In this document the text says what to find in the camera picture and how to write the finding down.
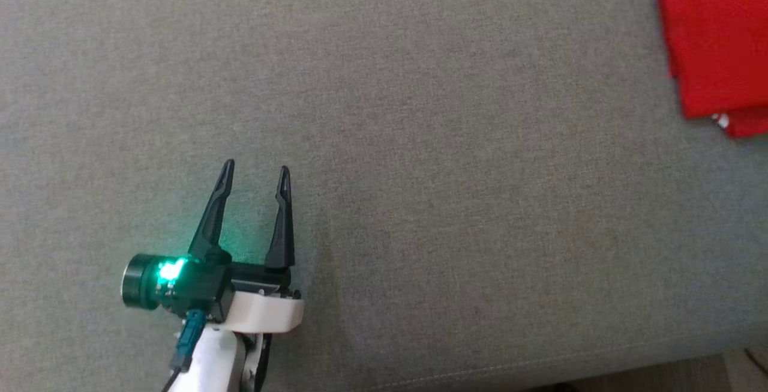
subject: cable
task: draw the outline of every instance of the cable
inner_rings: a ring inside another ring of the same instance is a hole
[[[172,375],[170,375],[170,378],[165,383],[165,386],[163,386],[162,392],[168,392],[168,390],[170,390],[170,387],[173,386],[173,382],[176,381],[176,378],[179,376],[179,373],[181,373],[181,370],[179,369],[173,370]]]
[[[180,370],[182,373],[190,370],[192,353],[197,346],[197,341],[200,340],[200,335],[203,334],[207,321],[203,310],[190,310],[187,313],[187,320],[184,321],[179,340],[176,341],[176,353],[170,360],[171,370]]]
[[[766,376],[768,376],[768,368],[766,368],[766,366],[765,366],[765,365],[763,365],[763,363],[762,363],[762,362],[760,362],[759,360],[757,360],[757,358],[756,358],[756,357],[755,357],[755,355],[752,353],[752,351],[750,351],[748,348],[745,348],[745,349],[744,349],[744,354],[746,354],[746,356],[747,356],[747,357],[749,357],[749,360],[751,360],[751,361],[752,361],[752,363],[753,363],[753,364],[755,364],[755,366],[757,367],[757,369],[759,369],[760,371],[763,371],[763,373],[764,373]]]

